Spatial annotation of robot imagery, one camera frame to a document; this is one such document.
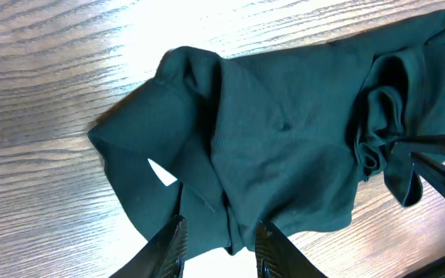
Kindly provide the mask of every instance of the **wrinkled cloth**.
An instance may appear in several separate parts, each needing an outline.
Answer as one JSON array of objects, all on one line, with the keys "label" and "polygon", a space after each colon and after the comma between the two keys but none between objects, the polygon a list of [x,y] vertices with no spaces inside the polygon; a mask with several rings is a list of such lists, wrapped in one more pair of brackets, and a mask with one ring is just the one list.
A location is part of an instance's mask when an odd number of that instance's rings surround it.
[{"label": "wrinkled cloth", "polygon": [[[427,134],[445,134],[445,11],[235,59],[175,49],[89,138],[135,228],[150,239],[181,214],[193,257],[253,250],[260,219],[285,235],[346,227],[390,144]],[[422,196],[389,190],[404,206]]]}]

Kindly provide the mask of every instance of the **green fabric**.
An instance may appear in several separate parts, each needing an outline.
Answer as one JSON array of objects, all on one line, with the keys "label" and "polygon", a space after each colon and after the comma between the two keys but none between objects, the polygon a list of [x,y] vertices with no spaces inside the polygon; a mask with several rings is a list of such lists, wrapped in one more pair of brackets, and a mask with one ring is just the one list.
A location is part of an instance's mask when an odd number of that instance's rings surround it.
[{"label": "green fabric", "polygon": [[[178,48],[89,137],[138,231],[180,213],[193,257],[253,249],[260,219],[286,235],[347,226],[358,181],[422,134],[445,134],[445,11],[236,59]],[[147,158],[181,182],[165,187]],[[390,190],[404,206],[422,195]]]}]

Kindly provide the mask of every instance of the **wood grain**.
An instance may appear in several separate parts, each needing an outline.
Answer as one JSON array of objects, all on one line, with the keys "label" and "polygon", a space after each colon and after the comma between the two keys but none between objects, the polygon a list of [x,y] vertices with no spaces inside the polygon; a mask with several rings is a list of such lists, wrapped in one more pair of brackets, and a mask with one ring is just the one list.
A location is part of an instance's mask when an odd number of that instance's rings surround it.
[{"label": "wood grain", "polygon": [[[106,277],[143,246],[86,132],[168,49],[248,55],[441,8],[445,0],[0,0],[0,277]],[[292,238],[330,277],[399,276],[445,255],[445,200],[427,188],[404,210],[376,177],[360,185],[347,229]]]}]

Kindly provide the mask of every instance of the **wooden table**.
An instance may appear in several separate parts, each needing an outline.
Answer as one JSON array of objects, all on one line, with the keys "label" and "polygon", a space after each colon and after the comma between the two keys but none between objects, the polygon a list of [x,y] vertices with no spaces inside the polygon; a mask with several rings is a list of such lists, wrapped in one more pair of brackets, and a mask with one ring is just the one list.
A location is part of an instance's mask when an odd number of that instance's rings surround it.
[{"label": "wooden table", "polygon": [[[166,50],[248,55],[442,8],[445,0],[0,0],[0,277],[106,277],[142,247],[86,132],[153,76]],[[330,277],[399,276],[445,255],[445,200],[426,188],[401,209],[376,177],[359,185],[347,229],[291,238]]]}]

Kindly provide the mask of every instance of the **wooden surface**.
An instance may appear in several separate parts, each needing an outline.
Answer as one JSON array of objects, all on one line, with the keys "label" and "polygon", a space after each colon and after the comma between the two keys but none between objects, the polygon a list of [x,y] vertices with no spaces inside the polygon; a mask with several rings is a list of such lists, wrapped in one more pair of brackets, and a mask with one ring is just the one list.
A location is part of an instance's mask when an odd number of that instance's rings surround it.
[{"label": "wooden surface", "polygon": [[[0,0],[0,277],[107,277],[142,247],[86,132],[154,74],[166,50],[241,56],[442,8],[444,0]],[[292,238],[330,277],[395,277],[445,255],[445,200],[428,188],[403,210],[376,177],[360,184],[347,229]]]}]

